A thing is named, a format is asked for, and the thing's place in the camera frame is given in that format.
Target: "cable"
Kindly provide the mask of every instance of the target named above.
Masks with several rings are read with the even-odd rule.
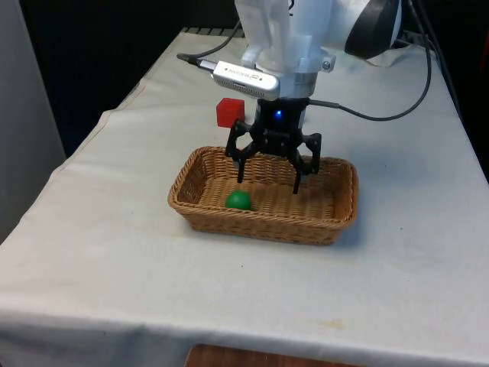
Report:
[[[207,50],[204,52],[201,52],[200,54],[178,54],[176,57],[178,57],[180,60],[186,61],[187,63],[191,64],[196,64],[197,59],[201,59],[202,57],[206,57],[212,54],[215,54],[217,51],[222,50],[224,47],[228,45],[229,42],[233,39],[233,37],[238,33],[239,26],[241,25],[241,21],[238,21],[236,23],[235,27],[233,28],[231,34],[228,36],[228,38],[225,39],[224,42],[222,42],[219,46],[212,48],[211,50]]]
[[[342,111],[345,111],[347,113],[350,113],[352,115],[355,115],[357,117],[360,117],[362,119],[370,120],[370,121],[391,121],[391,120],[396,120],[400,119],[406,115],[409,115],[412,111],[417,109],[419,105],[423,102],[425,99],[426,95],[428,94],[429,91],[429,86],[431,85],[431,77],[432,77],[432,62],[431,62],[431,53],[429,52],[429,42],[428,42],[428,37],[426,35],[426,32],[424,30],[423,24],[421,23],[421,20],[419,19],[418,14],[416,13],[416,9],[414,8],[413,5],[413,0],[408,0],[410,10],[413,13],[414,21],[416,22],[416,25],[419,28],[419,32],[421,33],[421,36],[423,38],[423,43],[425,44],[425,51],[426,51],[426,62],[428,66],[428,72],[426,76],[426,85],[425,89],[423,90],[423,94],[420,96],[420,98],[412,105],[409,109],[406,111],[394,115],[394,116],[389,116],[389,117],[372,117],[369,115],[364,115],[363,113],[356,112],[353,109],[349,109],[348,107],[344,107],[340,105],[339,103],[333,103],[333,102],[323,102],[323,101],[317,101],[314,99],[311,99],[309,101],[310,105],[313,106],[321,106],[321,107],[327,107],[330,109],[341,109]]]
[[[442,48],[440,47],[440,43],[438,42],[438,38],[436,37],[435,30],[433,29],[431,21],[429,21],[429,17],[426,13],[423,0],[418,0],[418,7],[419,7],[419,12],[421,13],[421,18],[424,20],[426,28],[428,29],[429,37],[432,39],[432,42],[434,43],[435,52],[437,53],[438,59],[440,60],[440,63],[442,65],[442,70],[444,71],[445,74],[445,80],[448,85],[450,94],[452,95],[453,104],[455,105],[455,109],[457,110],[458,117],[461,118],[460,102],[458,101],[455,85],[453,83],[452,76],[450,75],[449,67],[446,63],[445,56],[443,55]]]
[[[396,42],[399,42],[400,44],[405,44],[405,45],[408,45],[408,46],[417,46],[417,47],[423,47],[423,46],[420,46],[418,44],[414,44],[412,42],[409,42],[409,41],[405,41],[401,38],[397,38],[396,39]],[[428,42],[429,42],[429,46],[431,47],[431,50],[435,52],[436,54],[436,58],[438,59],[438,52],[436,52],[436,47],[435,47],[435,44],[428,38]]]

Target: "table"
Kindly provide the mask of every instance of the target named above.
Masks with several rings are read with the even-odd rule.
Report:
[[[185,367],[358,367],[221,346],[194,346]]]
[[[180,34],[0,246],[3,366],[178,366],[199,343],[353,365],[489,365],[489,189],[439,69],[399,121],[311,106],[304,132],[358,169],[358,221],[329,248],[260,242],[193,232],[167,205],[190,153],[226,142],[215,105],[243,98],[175,56],[221,41]],[[245,46],[214,59],[238,62]],[[425,72],[416,48],[388,69],[340,53],[314,97],[393,114]]]

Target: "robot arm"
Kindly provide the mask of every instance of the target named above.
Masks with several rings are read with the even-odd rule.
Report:
[[[241,65],[275,75],[281,98],[314,93],[317,73],[335,57],[322,47],[368,59],[388,50],[402,15],[400,0],[235,0],[249,46]]]
[[[322,47],[344,50],[368,59],[388,50],[400,28],[400,0],[235,0],[248,39],[241,66],[211,63],[196,55],[181,55],[212,73],[221,86],[258,98],[253,125],[236,121],[226,155],[238,165],[243,180],[246,160],[258,152],[286,158],[296,170],[293,192],[319,171],[321,135],[302,133],[309,97],[318,72],[331,72],[335,57]],[[245,149],[237,139],[250,134]],[[303,161],[297,148],[312,152]]]

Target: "red cube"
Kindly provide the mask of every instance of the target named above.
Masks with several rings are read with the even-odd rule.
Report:
[[[242,99],[224,98],[215,108],[217,126],[231,128],[236,120],[245,120],[245,101]]]

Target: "wicker basket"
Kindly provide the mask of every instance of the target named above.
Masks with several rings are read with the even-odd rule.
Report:
[[[257,155],[246,164],[243,183],[223,148],[200,148],[190,155],[168,195],[168,203],[196,231],[244,235],[310,245],[331,245],[357,215],[355,167],[322,158],[293,195],[295,170],[288,161]],[[252,211],[225,208],[234,190],[250,194]]]

